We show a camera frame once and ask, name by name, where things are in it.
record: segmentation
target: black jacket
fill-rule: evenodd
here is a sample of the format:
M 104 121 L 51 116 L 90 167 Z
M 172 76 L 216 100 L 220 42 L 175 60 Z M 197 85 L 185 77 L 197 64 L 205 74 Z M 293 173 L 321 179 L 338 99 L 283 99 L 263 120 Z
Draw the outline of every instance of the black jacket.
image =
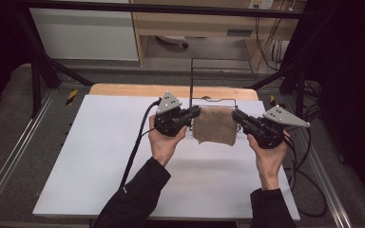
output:
M 153 212 L 170 174 L 153 158 L 136 176 L 119 189 L 103 208 L 93 228 L 144 228 Z M 296 227 L 280 189 L 256 190 L 251 194 L 251 228 Z

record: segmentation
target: hand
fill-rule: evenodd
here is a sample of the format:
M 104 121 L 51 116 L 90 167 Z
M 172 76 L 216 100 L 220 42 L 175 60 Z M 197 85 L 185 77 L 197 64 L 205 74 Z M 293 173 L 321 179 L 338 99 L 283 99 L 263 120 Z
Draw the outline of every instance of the hand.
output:
M 155 127 L 155 116 L 156 115 L 149 117 L 150 129 Z M 177 143 L 185 138 L 186 128 L 187 126 L 184 126 L 175 137 L 165 136 L 156 129 L 150 131 L 149 141 L 153 159 L 157 160 L 163 167 L 165 167 L 171 157 L 173 157 Z
M 286 131 L 284 131 L 284 134 L 285 137 L 289 137 Z M 262 190 L 278 189 L 278 172 L 288 151 L 286 142 L 281 142 L 273 149 L 262 149 L 252 135 L 248 134 L 247 139 L 251 148 L 256 152 L 257 169 L 259 170 Z

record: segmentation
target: beige cloth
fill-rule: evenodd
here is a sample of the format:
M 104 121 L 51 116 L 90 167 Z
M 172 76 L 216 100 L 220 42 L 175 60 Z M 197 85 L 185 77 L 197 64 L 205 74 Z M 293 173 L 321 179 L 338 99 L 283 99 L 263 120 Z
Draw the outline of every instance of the beige cloth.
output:
M 227 106 L 201 107 L 194 119 L 193 136 L 198 143 L 213 142 L 234 145 L 238 124 L 233 120 L 233 108 Z

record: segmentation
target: white board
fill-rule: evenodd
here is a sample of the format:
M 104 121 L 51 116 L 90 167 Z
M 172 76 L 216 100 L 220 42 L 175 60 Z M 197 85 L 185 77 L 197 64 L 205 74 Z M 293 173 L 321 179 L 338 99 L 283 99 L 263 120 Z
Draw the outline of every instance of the white board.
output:
M 157 99 L 85 96 L 33 214 L 47 218 L 98 216 L 118 189 L 144 113 Z M 182 108 L 187 108 L 188 99 L 180 100 Z M 252 116 L 258 117 L 264 112 L 262 102 L 237 101 L 237 105 Z M 145 136 L 129 180 L 150 157 L 150 145 Z M 229 146 L 214 142 L 198 144 L 188 130 L 166 169 L 171 179 L 161 193 L 152 218 L 236 220 L 252 217 L 250 194 L 260 188 L 260 181 L 254 151 L 242 132 L 238 133 L 235 145 Z M 299 220 L 282 169 L 279 183 L 292 218 Z

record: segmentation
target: white surface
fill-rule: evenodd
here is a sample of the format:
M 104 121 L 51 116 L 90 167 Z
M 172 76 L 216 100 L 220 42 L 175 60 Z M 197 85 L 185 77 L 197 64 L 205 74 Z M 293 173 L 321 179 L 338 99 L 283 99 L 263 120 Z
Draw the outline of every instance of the white surface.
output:
M 129 3 L 128 0 L 84 0 Z M 30 9 L 47 54 L 59 59 L 138 61 L 130 12 Z
M 97 216 L 118 189 L 144 112 L 157 99 L 85 96 L 33 214 L 48 218 Z M 188 100 L 181 101 L 182 107 L 187 107 Z M 238 106 L 253 116 L 264 112 L 262 102 L 238 101 Z M 148 138 L 144 137 L 129 180 L 150 157 Z M 250 193 L 260 188 L 260 182 L 254 152 L 241 132 L 236 144 L 229 146 L 198 144 L 188 131 L 166 169 L 171 179 L 152 218 L 252 217 Z M 299 219 L 282 169 L 279 177 L 289 211 L 293 219 Z

